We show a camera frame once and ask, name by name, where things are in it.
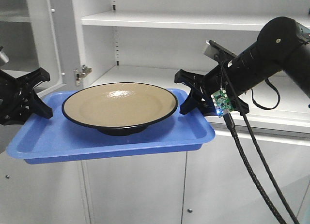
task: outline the white shelf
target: white shelf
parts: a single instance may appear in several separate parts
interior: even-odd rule
[[[21,72],[32,72],[38,68],[39,63],[37,59],[21,57],[10,57],[10,61],[1,67],[4,70]]]
[[[30,22],[27,10],[0,11],[0,22]]]
[[[83,17],[82,24],[117,27],[260,31],[268,21],[275,17],[276,16],[177,15],[108,11]],[[291,18],[310,28],[310,18],[308,15],[291,16]]]
[[[189,87],[174,83],[174,75],[178,70],[114,66],[107,73],[96,80],[91,86],[116,83],[116,82],[138,82],[157,85],[163,88],[182,89],[189,93]],[[270,81],[278,88],[281,94],[280,105],[275,110],[261,110],[254,106],[251,94],[248,92],[241,99],[248,103],[250,113],[247,117],[253,127],[263,129],[274,129],[289,132],[301,132],[310,134],[310,109],[309,98],[298,88],[295,83],[287,77],[274,76]],[[254,88],[254,97],[258,103],[272,107],[277,102],[276,94],[264,83]],[[245,126],[238,112],[232,113],[236,125]],[[207,117],[209,122],[224,123],[218,117]]]

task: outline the circuit board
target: circuit board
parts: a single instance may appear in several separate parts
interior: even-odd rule
[[[216,109],[217,115],[222,117],[224,114],[234,111],[232,103],[225,90],[218,90],[211,94],[211,98]]]

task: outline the black cable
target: black cable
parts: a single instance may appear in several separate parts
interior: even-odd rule
[[[224,120],[226,123],[227,128],[231,131],[232,133],[232,137],[237,145],[239,154],[242,158],[242,161],[244,163],[244,165],[246,166],[246,169],[248,170],[249,175],[251,176],[256,188],[258,189],[258,191],[260,192],[261,196],[263,197],[265,203],[268,205],[269,209],[271,210],[271,212],[273,213],[273,215],[275,216],[275,218],[278,220],[278,222],[280,224],[286,224],[285,220],[282,218],[282,216],[279,214],[278,210],[276,209],[276,207],[273,205],[272,201],[270,200],[270,198],[268,197],[267,193],[265,192],[264,188],[262,187],[261,183],[259,182],[259,180],[257,179],[251,165],[248,162],[248,159],[242,149],[240,140],[238,138],[238,134],[237,131],[235,129],[235,124],[234,121],[232,119],[232,116],[230,113],[225,114],[224,115]]]
[[[279,103],[280,103],[280,100],[281,100],[281,97],[280,97],[280,93],[279,93],[279,91],[277,90],[277,88],[276,88],[273,84],[271,84],[271,82],[268,80],[268,78],[265,80],[265,82],[266,82],[266,84],[267,84],[270,88],[272,88],[272,89],[277,93],[277,96],[278,96],[278,102],[277,102],[277,104],[276,104],[274,107],[272,107],[272,108],[268,108],[268,107],[265,107],[265,106],[262,106],[262,105],[258,104],[258,103],[254,100],[254,91],[253,91],[253,89],[251,89],[251,92],[252,92],[252,101],[253,101],[254,105],[256,105],[256,106],[257,106],[258,108],[260,108],[260,109],[272,110],[272,109],[275,109],[275,108],[278,107],[278,105],[279,105]]]
[[[262,151],[261,151],[261,149],[260,149],[260,147],[259,147],[259,145],[257,143],[257,140],[256,140],[256,138],[254,136],[254,132],[253,132],[253,130],[252,130],[251,126],[250,126],[250,123],[249,123],[249,121],[248,121],[248,119],[247,119],[247,117],[246,117],[246,115],[245,115],[245,113],[244,113],[244,111],[242,109],[241,103],[240,103],[240,101],[238,99],[238,96],[237,96],[237,94],[236,94],[236,92],[235,92],[235,90],[234,90],[234,88],[233,88],[233,86],[232,86],[232,84],[231,84],[231,82],[229,80],[229,77],[228,77],[224,67],[222,67],[222,73],[223,73],[225,79],[227,80],[227,82],[228,82],[228,84],[229,84],[229,86],[230,86],[230,88],[232,90],[232,93],[233,93],[234,97],[236,98],[237,104],[238,104],[238,106],[240,108],[240,113],[241,113],[241,115],[242,115],[242,117],[243,117],[243,119],[244,119],[244,121],[246,123],[246,126],[248,128],[248,132],[249,132],[249,134],[250,134],[250,136],[252,138],[252,141],[254,143],[256,151],[257,151],[257,153],[258,153],[258,155],[259,155],[259,157],[260,157],[260,159],[261,159],[261,161],[262,161],[262,163],[263,163],[263,165],[264,165],[264,167],[265,167],[265,169],[267,171],[267,174],[268,174],[268,176],[269,176],[269,178],[270,178],[274,188],[276,189],[276,191],[278,193],[278,196],[280,197],[283,205],[285,206],[285,208],[286,208],[287,212],[289,213],[291,219],[293,220],[294,224],[299,224],[299,221],[297,220],[297,218],[295,217],[292,209],[290,208],[289,204],[285,200],[285,197],[284,197],[282,191],[280,190],[280,188],[279,188],[275,178],[272,175],[272,172],[271,172],[271,170],[270,170],[270,168],[269,168],[269,166],[268,166],[268,164],[267,164],[267,162],[266,162],[266,160],[264,158],[264,155],[263,155],[263,153],[262,153]]]

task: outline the black plate rim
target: black plate rim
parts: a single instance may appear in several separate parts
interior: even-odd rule
[[[81,92],[81,91],[83,91],[83,90],[87,90],[87,89],[90,89],[90,88],[99,87],[99,86],[103,86],[103,85],[110,85],[110,84],[143,84],[143,85],[148,85],[148,86],[153,86],[153,87],[160,88],[160,89],[162,89],[162,90],[165,90],[165,91],[169,92],[169,93],[173,96],[173,98],[175,99],[175,106],[173,107],[173,109],[172,109],[168,114],[166,114],[165,116],[162,116],[162,117],[159,118],[159,119],[156,119],[156,120],[153,120],[153,121],[150,121],[150,122],[145,122],[145,123],[137,124],[137,125],[130,125],[130,126],[97,126],[97,125],[90,125],[90,124],[86,124],[86,123],[83,123],[83,122],[80,122],[80,121],[77,121],[77,120],[71,118],[71,117],[66,113],[66,111],[64,110],[64,104],[65,104],[66,101],[67,101],[70,97],[72,97],[73,95],[75,95],[75,94],[77,94],[77,93],[79,93],[79,92]],[[177,99],[177,97],[176,97],[171,91],[169,91],[169,90],[167,90],[167,89],[164,89],[164,88],[162,88],[162,87],[160,87],[160,86],[151,85],[151,84],[146,84],[146,83],[137,83],[137,82],[116,82],[116,83],[107,83],[107,84],[101,84],[101,85],[96,85],[96,86],[88,87],[88,88],[85,88],[85,89],[82,89],[82,90],[79,90],[79,91],[73,93],[72,95],[70,95],[69,97],[67,97],[67,98],[64,100],[64,102],[62,103],[62,113],[63,113],[63,115],[64,115],[67,119],[69,119],[70,121],[72,121],[72,122],[74,122],[74,123],[76,123],[76,124],[78,124],[78,125],[81,125],[81,126],[90,127],[90,128],[95,128],[95,129],[103,130],[103,131],[104,131],[104,130],[107,130],[107,131],[116,130],[116,131],[117,131],[117,130],[126,130],[126,129],[131,129],[131,128],[138,128],[138,127],[143,127],[143,126],[147,127],[147,126],[149,126],[149,125],[155,124],[155,123],[157,123],[157,122],[160,122],[160,121],[162,121],[162,120],[164,120],[164,119],[170,117],[170,116],[176,111],[177,107],[178,107],[178,99]]]

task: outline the tray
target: tray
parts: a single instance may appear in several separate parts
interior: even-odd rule
[[[179,105],[186,92],[169,89]],[[200,149],[215,137],[215,131],[198,109],[186,115],[180,107],[169,118],[150,125],[144,131],[128,136],[110,136],[96,129],[75,124],[64,117],[61,108],[76,91],[55,92],[44,102],[54,116],[44,119],[32,115],[7,147],[13,158],[29,164],[142,155]]]

